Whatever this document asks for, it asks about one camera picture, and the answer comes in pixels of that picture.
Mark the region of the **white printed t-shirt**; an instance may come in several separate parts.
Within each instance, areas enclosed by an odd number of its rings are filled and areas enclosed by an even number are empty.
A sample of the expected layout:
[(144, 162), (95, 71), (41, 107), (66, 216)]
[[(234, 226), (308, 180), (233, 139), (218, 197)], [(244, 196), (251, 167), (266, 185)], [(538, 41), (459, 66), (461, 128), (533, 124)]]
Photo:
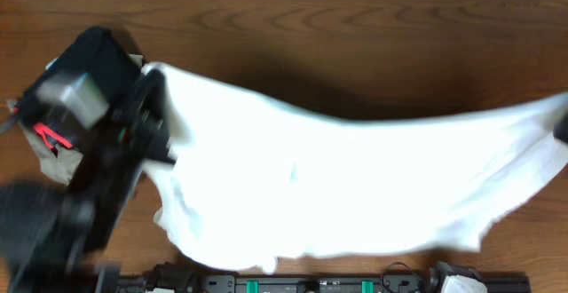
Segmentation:
[(281, 257), (476, 251), (567, 163), (565, 94), (489, 111), (355, 122), (153, 62), (174, 166), (145, 164), (155, 222), (214, 268)]

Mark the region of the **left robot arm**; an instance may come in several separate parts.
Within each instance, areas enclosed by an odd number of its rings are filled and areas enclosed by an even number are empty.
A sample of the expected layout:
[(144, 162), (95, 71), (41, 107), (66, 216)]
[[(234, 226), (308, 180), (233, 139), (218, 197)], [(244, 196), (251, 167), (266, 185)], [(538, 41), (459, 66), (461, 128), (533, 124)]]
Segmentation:
[(175, 164), (164, 116), (166, 81), (142, 75), (110, 107), (86, 75), (59, 74), (36, 91), (43, 109), (62, 108), (79, 122), (86, 147), (65, 189), (16, 181), (1, 189), (1, 255), (11, 292), (116, 292), (120, 269), (83, 265), (104, 249), (134, 193), (144, 161)]

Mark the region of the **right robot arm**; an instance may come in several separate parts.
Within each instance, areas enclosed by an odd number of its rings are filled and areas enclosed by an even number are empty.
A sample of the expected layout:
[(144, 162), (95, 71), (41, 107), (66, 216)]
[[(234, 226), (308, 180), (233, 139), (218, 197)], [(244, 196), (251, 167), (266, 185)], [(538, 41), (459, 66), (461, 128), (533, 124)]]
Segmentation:
[(494, 279), (485, 281), (482, 276), (470, 268), (438, 262), (430, 269), (430, 283), (425, 289), (428, 293), (489, 293), (494, 292), (529, 292), (530, 284), (526, 278)]

